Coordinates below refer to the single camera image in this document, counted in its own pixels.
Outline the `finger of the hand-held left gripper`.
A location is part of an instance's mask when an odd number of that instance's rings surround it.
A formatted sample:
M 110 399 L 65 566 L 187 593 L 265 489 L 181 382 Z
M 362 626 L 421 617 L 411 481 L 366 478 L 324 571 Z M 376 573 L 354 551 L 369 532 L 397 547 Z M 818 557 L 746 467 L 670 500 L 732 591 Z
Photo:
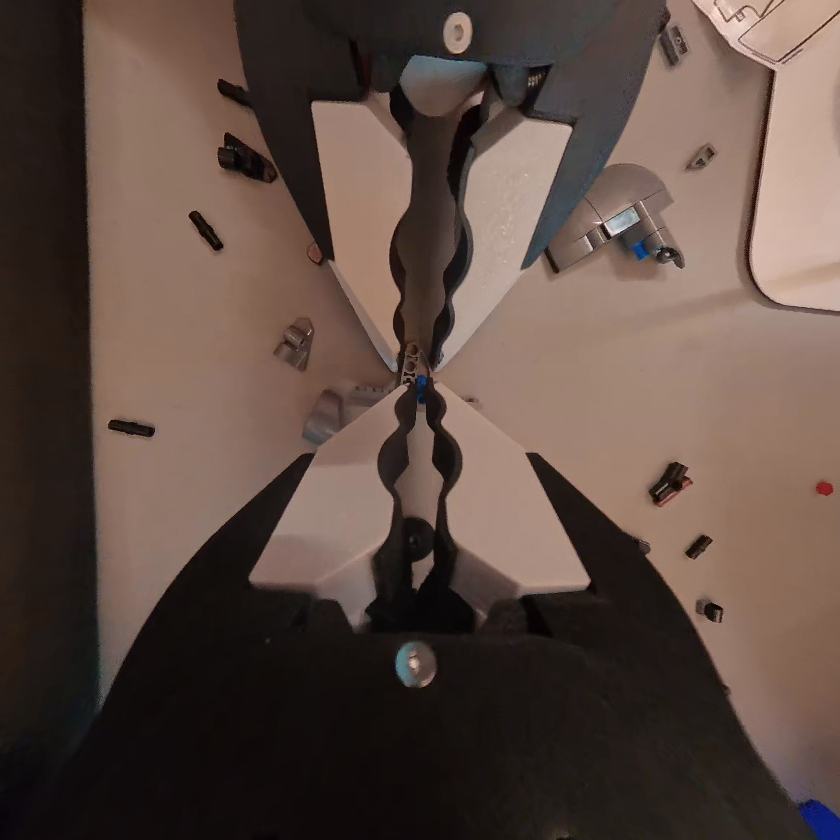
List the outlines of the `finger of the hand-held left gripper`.
M 395 370 L 401 292 L 392 241 L 413 181 L 405 133 L 390 98 L 315 101 L 311 115 L 332 240 L 328 262 L 376 352 Z
M 471 136 L 431 366 L 452 361 L 518 281 L 571 135 L 566 123 L 503 108 Z

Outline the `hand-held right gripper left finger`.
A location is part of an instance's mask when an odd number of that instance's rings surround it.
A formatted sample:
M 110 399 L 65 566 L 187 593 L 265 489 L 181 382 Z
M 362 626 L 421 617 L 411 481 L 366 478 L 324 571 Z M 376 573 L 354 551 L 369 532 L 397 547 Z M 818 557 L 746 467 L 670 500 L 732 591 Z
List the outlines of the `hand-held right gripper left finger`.
M 336 601 L 352 621 L 370 606 L 405 607 L 413 573 L 396 483 L 416 414 L 416 387 L 398 386 L 318 448 L 249 576 L 254 587 Z

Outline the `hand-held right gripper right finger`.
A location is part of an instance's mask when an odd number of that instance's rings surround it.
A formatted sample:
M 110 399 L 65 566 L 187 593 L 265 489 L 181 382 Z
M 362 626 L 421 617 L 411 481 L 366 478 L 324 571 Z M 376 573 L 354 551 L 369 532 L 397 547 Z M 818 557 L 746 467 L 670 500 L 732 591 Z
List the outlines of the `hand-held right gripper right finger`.
M 525 448 L 445 385 L 429 381 L 425 404 L 435 443 L 455 446 L 443 495 L 448 587 L 480 618 L 499 602 L 585 591 L 590 575 Z

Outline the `grey curved brick assembly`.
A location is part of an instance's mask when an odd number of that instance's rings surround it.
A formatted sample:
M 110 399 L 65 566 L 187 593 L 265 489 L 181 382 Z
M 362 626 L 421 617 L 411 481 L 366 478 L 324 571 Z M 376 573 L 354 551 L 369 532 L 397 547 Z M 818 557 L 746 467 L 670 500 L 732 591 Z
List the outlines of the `grey curved brick assembly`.
M 638 261 L 684 269 L 686 258 L 663 218 L 674 203 L 665 183 L 639 164 L 611 164 L 595 179 L 544 251 L 559 275 L 618 243 Z

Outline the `dark grey triangular beam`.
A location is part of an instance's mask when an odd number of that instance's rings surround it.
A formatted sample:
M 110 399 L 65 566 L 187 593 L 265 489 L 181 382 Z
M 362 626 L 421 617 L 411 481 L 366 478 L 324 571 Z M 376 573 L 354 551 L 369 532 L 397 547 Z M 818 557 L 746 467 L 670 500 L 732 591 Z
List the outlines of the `dark grey triangular beam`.
M 425 382 L 428 378 L 429 365 L 419 342 L 406 341 L 397 361 L 397 385 L 410 386 L 416 384 L 417 380 Z

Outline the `silver curved panel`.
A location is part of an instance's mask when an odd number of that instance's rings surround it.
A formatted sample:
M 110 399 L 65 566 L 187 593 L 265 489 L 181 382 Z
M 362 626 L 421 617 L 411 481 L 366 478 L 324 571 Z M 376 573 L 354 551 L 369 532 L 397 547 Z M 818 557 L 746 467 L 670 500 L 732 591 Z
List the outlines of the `silver curved panel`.
M 346 385 L 324 390 L 302 430 L 305 441 L 316 447 L 359 419 L 391 392 L 390 386 Z

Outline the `black wedge connector piece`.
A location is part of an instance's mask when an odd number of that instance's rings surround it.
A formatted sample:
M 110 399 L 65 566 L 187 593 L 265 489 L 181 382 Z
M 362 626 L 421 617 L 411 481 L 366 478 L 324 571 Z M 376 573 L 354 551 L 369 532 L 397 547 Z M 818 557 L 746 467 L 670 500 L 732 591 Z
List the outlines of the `black wedge connector piece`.
M 224 144 L 217 148 L 217 162 L 223 170 L 256 182 L 273 183 L 278 178 L 277 168 L 270 160 L 230 132 L 224 134 Z

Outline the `black and brown connector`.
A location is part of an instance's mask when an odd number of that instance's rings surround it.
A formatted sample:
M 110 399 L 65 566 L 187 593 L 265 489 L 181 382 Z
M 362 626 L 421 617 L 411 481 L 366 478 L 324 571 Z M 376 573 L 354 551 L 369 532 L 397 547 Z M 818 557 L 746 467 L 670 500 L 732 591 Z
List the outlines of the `black and brown connector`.
M 668 464 L 662 475 L 647 490 L 652 502 L 661 508 L 693 485 L 688 466 L 680 462 Z

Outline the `grey angled connector piece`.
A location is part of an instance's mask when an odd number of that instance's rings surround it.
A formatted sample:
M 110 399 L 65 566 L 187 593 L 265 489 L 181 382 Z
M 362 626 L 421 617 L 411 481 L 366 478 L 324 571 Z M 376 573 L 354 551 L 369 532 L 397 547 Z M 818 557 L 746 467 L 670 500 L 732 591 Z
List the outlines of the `grey angled connector piece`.
M 295 370 L 304 372 L 308 368 L 313 337 L 312 321 L 307 317 L 299 317 L 284 329 L 274 356 Z

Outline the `white sticker sheet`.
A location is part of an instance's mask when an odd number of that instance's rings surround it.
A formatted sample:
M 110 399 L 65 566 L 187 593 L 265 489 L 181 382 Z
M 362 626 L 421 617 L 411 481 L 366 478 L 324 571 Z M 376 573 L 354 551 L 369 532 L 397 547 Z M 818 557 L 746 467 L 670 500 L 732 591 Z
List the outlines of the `white sticker sheet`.
M 695 1 L 728 45 L 777 70 L 838 22 L 838 1 Z

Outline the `black perforated mat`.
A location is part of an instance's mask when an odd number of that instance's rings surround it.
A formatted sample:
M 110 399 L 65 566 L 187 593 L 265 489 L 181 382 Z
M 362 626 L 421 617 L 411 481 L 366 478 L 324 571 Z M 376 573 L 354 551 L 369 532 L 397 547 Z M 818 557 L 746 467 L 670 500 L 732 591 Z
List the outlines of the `black perforated mat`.
M 2 2 L 2 721 L 97 687 L 80 2 Z

